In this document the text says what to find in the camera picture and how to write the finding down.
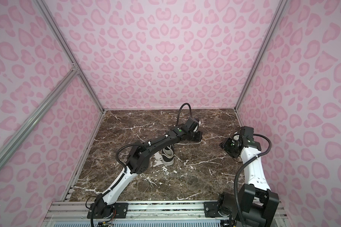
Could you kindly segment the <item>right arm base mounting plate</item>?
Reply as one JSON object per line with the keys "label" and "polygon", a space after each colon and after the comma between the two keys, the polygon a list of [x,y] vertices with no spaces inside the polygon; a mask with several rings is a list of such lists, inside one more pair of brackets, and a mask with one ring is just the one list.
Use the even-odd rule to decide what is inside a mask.
{"label": "right arm base mounting plate", "polygon": [[228,218],[232,213],[231,211],[221,209],[217,201],[204,202],[203,206],[206,218]]}

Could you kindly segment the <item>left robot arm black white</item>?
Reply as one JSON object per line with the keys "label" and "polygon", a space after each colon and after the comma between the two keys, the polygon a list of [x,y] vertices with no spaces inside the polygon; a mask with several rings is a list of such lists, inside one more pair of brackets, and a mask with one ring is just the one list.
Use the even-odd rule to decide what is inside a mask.
{"label": "left robot arm black white", "polygon": [[200,142],[202,132],[197,129],[178,127],[169,130],[164,136],[147,142],[138,142],[121,147],[115,154],[116,161],[123,167],[114,182],[88,208],[87,218],[93,221],[109,218],[115,214],[115,203],[131,181],[145,172],[151,157],[164,148],[181,141]]}

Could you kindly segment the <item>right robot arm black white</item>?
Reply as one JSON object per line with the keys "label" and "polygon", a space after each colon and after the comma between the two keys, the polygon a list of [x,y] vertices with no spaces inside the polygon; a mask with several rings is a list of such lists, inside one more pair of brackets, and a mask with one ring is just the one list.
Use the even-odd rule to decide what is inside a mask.
{"label": "right robot arm black white", "polygon": [[262,136],[269,144],[262,152],[250,127],[242,127],[236,136],[237,140],[231,137],[220,143],[231,157],[241,157],[243,165],[235,174],[234,193],[220,194],[218,212],[229,217],[231,227],[269,227],[277,211],[279,197],[266,181],[261,157],[270,152],[272,142]]}

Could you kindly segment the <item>black white canvas sneaker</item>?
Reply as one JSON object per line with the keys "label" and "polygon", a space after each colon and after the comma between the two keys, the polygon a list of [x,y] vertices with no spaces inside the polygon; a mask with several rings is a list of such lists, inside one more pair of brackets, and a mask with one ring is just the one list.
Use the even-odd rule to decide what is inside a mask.
{"label": "black white canvas sneaker", "polygon": [[165,166],[171,166],[174,163],[174,145],[165,147],[161,151],[162,162]]}

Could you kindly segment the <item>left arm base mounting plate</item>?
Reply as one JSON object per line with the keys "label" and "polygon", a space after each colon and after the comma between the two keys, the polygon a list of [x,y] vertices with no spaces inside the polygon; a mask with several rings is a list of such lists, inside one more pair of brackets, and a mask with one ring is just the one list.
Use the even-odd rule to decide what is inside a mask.
{"label": "left arm base mounting plate", "polygon": [[99,202],[96,206],[91,204],[87,218],[101,219],[101,218],[125,218],[128,210],[128,203],[114,203],[107,205],[105,202]]}

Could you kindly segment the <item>white shoelace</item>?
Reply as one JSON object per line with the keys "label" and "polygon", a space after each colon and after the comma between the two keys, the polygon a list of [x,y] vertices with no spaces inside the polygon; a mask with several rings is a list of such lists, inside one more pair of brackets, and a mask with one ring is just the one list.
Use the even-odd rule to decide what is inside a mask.
{"label": "white shoelace", "polygon": [[217,135],[217,136],[213,136],[213,137],[206,137],[204,138],[203,135],[202,135],[202,141],[201,142],[189,142],[189,141],[181,141],[181,142],[177,142],[175,143],[175,145],[197,145],[197,144],[202,144],[202,143],[208,143],[208,142],[211,142],[212,140],[220,140],[220,139],[226,139],[225,136],[220,136],[220,135]]}

